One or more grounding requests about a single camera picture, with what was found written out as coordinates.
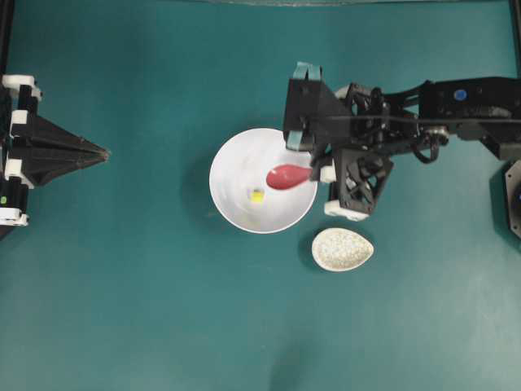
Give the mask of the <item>black round arm base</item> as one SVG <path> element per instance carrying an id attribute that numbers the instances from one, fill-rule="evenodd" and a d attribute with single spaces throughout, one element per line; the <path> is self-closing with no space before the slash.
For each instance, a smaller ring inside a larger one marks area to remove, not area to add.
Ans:
<path id="1" fill-rule="evenodd" d="M 489 190 L 496 233 L 520 248 L 520 160 L 505 163 L 490 178 Z"/>

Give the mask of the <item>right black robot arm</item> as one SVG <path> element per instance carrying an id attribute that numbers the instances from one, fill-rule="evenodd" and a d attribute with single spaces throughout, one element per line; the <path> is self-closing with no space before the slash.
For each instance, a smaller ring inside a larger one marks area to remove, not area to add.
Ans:
<path id="1" fill-rule="evenodd" d="M 334 94 L 322 87 L 304 119 L 321 149 L 318 177 L 330 184 L 324 212 L 355 222 L 374 212 L 393 156 L 411 153 L 428 165 L 457 137 L 482 143 L 498 160 L 520 158 L 520 81 L 514 78 L 426 81 L 395 94 L 355 85 Z"/>

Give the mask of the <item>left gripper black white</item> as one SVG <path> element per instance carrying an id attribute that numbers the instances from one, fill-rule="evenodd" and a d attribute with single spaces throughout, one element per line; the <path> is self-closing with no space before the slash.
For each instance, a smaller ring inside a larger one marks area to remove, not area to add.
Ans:
<path id="1" fill-rule="evenodd" d="M 34 187 L 74 171 L 107 161 L 109 153 L 86 138 L 77 136 L 36 115 L 42 91 L 35 77 L 1 75 L 1 238 L 15 228 L 27 226 L 28 193 Z M 22 125 L 22 136 L 12 133 Z M 68 150 L 20 150 L 29 139 L 37 145 Z"/>

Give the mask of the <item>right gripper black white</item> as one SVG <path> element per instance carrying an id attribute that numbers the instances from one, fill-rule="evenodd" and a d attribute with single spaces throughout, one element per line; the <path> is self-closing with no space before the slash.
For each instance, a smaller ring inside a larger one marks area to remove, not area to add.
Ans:
<path id="1" fill-rule="evenodd" d="M 360 222 L 374 212 L 393 169 L 389 158 L 365 150 L 332 151 L 330 142 L 315 144 L 311 157 L 309 180 L 329 186 L 326 215 Z"/>

